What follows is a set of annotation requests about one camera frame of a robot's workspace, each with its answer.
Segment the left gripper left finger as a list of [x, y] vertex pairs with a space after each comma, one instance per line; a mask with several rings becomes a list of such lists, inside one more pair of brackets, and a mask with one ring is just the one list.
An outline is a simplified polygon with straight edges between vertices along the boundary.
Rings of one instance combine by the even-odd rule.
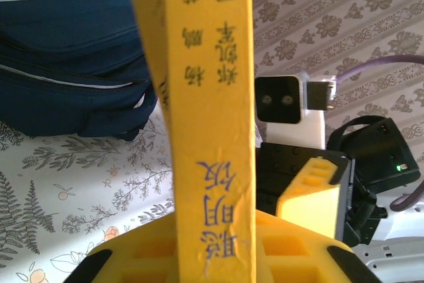
[[95, 247], [71, 273], [76, 283], [179, 282], [174, 213]]

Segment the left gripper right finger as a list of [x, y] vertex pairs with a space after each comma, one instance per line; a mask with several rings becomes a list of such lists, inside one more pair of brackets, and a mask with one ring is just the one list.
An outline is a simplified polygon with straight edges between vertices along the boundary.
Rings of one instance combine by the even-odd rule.
[[380, 283], [344, 243], [256, 211], [258, 283]]

